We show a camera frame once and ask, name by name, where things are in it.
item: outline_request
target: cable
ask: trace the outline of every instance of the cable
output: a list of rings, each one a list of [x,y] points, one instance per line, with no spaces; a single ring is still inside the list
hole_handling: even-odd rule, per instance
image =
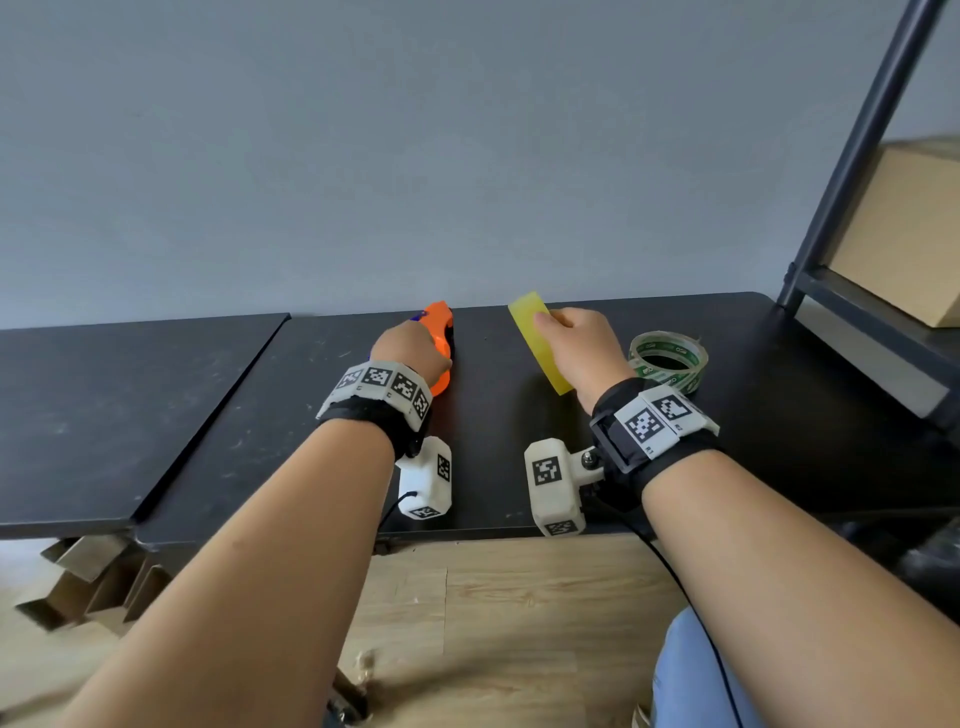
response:
[[[383,517],[382,519],[380,519],[380,525],[376,528],[376,532],[377,532],[377,533],[380,532],[380,529],[383,528],[383,524],[386,523],[386,522],[387,522],[387,519],[389,519],[389,518],[394,514],[394,511],[397,509],[397,507],[400,505],[400,502],[401,502],[404,498],[406,498],[406,497],[412,497],[412,496],[415,496],[416,494],[417,494],[417,491],[407,491],[407,492],[404,493],[402,496],[400,496],[399,498],[397,498],[397,499],[394,501],[394,504],[393,504],[392,506],[390,506],[389,509],[387,509],[387,513],[384,515],[384,517]]]
[[[713,649],[713,656],[716,658],[717,666],[720,668],[720,676],[723,678],[723,687],[727,691],[727,699],[730,701],[730,708],[733,711],[733,719],[736,720],[737,728],[743,728],[743,720],[740,719],[740,711],[736,709],[736,700],[733,699],[733,690],[730,687],[730,678],[727,677],[727,670],[725,667],[723,667],[723,659],[720,657],[720,650],[718,650],[717,645],[713,643],[713,638],[710,636],[710,633],[707,631],[707,628],[704,626],[704,621],[700,619],[700,615],[697,614],[697,608],[694,607],[693,602],[690,601],[690,596],[686,593],[686,589],[684,589],[684,585],[681,582],[680,577],[677,576],[677,573],[675,571],[673,571],[673,567],[671,567],[667,563],[667,560],[663,557],[663,554],[660,553],[660,550],[653,545],[653,542],[650,539],[648,539],[646,536],[644,536],[642,533],[640,533],[638,530],[636,530],[634,525],[629,521],[627,521],[626,517],[622,513],[615,510],[614,508],[611,508],[609,505],[607,505],[603,500],[601,500],[597,496],[592,496],[591,500],[595,501],[596,503],[599,503],[600,506],[605,511],[613,515],[615,518],[619,519],[620,522],[622,522],[625,526],[627,526],[627,528],[633,531],[634,535],[637,538],[639,538],[644,544],[646,544],[647,548],[649,548],[651,551],[654,552],[657,558],[660,559],[660,563],[663,564],[663,567],[673,577],[673,580],[677,582],[677,586],[680,588],[680,591],[684,593],[684,596],[686,597],[686,601],[690,604],[690,609],[693,610],[693,614],[696,616],[697,620],[700,621],[700,626],[703,627],[704,634],[707,635],[707,641],[710,643],[710,647]]]

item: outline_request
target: hand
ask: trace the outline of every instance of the hand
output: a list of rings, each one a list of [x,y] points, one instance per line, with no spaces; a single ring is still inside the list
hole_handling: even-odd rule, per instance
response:
[[[370,358],[406,364],[422,376],[430,387],[453,364],[437,351],[426,326],[416,321],[404,321],[381,333],[373,345]]]
[[[627,363],[607,317],[585,308],[534,314],[534,326],[553,352],[557,369],[577,390],[590,415],[597,400],[615,384],[636,376]]]

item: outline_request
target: tape roll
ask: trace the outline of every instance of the tape roll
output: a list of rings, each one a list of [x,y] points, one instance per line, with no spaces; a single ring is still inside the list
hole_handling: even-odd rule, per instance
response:
[[[677,363],[676,367],[657,364],[659,356]],[[673,331],[647,331],[630,342],[630,366],[644,379],[669,384],[682,394],[697,391],[707,366],[707,350],[689,336]]]

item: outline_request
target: screw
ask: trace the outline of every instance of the screw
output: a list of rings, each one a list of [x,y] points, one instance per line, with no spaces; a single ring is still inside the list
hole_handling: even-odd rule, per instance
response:
[[[600,458],[597,456],[596,448],[590,448],[580,457],[580,464],[587,470],[592,471],[600,467]]]

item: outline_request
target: blue jeans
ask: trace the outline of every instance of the blue jeans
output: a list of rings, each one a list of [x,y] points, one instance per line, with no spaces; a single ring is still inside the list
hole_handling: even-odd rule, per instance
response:
[[[756,709],[724,661],[744,728],[763,728]],[[707,633],[687,607],[671,622],[654,670],[655,728],[736,728]]]

